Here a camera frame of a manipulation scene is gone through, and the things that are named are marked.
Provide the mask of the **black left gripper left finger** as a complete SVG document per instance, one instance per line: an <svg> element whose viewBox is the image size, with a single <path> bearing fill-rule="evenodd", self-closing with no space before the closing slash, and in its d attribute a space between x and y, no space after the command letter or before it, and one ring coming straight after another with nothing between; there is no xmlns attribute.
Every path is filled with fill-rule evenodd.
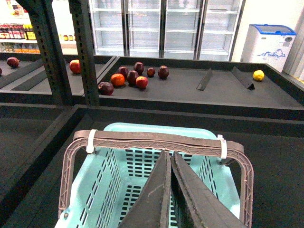
<svg viewBox="0 0 304 228"><path fill-rule="evenodd" d="M170 217L171 159L162 151L138 199L120 228L167 228Z"/></svg>

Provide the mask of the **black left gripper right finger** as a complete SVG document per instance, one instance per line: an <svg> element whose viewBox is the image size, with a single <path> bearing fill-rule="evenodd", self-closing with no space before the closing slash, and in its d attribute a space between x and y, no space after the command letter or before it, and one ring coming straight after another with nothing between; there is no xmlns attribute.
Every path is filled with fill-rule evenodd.
<svg viewBox="0 0 304 228"><path fill-rule="evenodd" d="M171 191L179 228L244 228L203 183L182 156L171 157Z"/></svg>

